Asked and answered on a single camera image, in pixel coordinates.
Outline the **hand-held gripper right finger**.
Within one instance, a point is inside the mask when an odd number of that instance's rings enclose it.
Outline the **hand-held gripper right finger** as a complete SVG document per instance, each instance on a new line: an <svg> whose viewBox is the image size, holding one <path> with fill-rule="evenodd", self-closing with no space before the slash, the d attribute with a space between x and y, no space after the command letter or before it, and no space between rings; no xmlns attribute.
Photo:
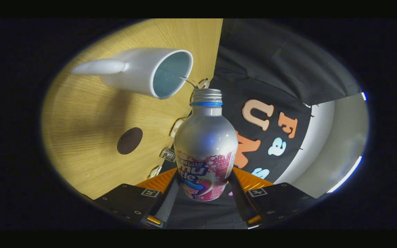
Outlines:
<svg viewBox="0 0 397 248"><path fill-rule="evenodd" d="M248 228L272 228L296 218L318 199L289 183L277 185L239 168L231 172L231 191Z"/></svg>

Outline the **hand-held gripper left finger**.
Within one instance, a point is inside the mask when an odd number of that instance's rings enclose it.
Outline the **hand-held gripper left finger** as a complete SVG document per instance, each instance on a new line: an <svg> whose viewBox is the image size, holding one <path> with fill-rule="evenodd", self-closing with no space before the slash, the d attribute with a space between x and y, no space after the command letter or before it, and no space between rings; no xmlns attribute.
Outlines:
<svg viewBox="0 0 397 248"><path fill-rule="evenodd" d="M120 184L94 199L81 196L126 227L164 229L180 188L179 173L173 168L137 185Z"/></svg>

